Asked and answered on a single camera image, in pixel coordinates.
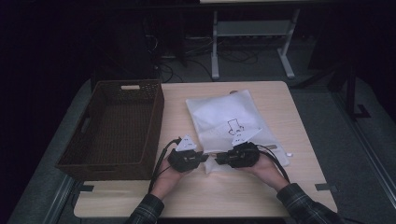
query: white plastic bag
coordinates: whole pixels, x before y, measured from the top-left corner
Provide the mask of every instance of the white plastic bag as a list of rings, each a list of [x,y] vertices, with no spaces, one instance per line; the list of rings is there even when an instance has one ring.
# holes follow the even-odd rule
[[[289,164],[283,147],[271,134],[248,90],[219,97],[187,99],[186,103],[204,153],[233,149],[233,136],[238,129],[262,129],[248,141],[262,146],[276,145],[276,149],[272,151],[280,164]],[[205,169],[207,174],[212,171],[233,170],[228,165],[217,165],[212,157],[206,161]]]

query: brown woven basket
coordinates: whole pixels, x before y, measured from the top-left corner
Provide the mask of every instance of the brown woven basket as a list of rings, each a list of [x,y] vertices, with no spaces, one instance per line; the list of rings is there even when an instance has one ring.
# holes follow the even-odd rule
[[[150,179],[163,104],[159,80],[98,82],[56,167],[80,181]]]

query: tabletop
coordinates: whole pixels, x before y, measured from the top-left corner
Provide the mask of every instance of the tabletop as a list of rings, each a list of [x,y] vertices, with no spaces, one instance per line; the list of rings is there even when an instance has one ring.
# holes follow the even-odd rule
[[[304,125],[281,81],[212,82],[162,84],[165,106],[159,141],[162,149],[175,138],[188,134],[202,150],[194,130],[186,99],[249,90],[268,128],[286,152],[292,153],[285,167],[290,181],[298,183],[314,200],[333,211],[336,205],[328,190],[317,191],[315,184],[326,183]],[[128,217],[147,193],[149,181],[87,181],[94,186],[82,191],[75,207],[77,217]],[[164,200],[162,217],[287,217],[276,192],[255,176],[244,172],[205,173],[201,164],[185,176]]]

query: person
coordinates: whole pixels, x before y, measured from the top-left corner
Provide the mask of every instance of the person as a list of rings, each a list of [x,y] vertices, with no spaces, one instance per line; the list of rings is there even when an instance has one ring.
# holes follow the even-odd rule
[[[160,170],[163,172],[158,176],[152,191],[144,197],[125,223],[156,223],[164,208],[162,200],[183,176],[191,172],[179,173],[170,167],[166,158],[163,160]],[[251,173],[275,189],[276,197],[286,207],[290,216],[299,223],[345,223],[328,207],[314,202],[298,184],[289,183],[277,170],[274,163],[264,155],[260,155],[259,160],[252,167],[237,168],[237,170]]]

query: plaid shirt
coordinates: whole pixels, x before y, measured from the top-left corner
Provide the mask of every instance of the plaid shirt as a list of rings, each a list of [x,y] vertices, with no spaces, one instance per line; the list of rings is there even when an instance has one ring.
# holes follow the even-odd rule
[[[297,184],[283,188],[276,197],[299,223],[344,223],[336,213],[321,203],[312,201]],[[125,222],[126,224],[154,224],[163,211],[163,202],[147,194]]]

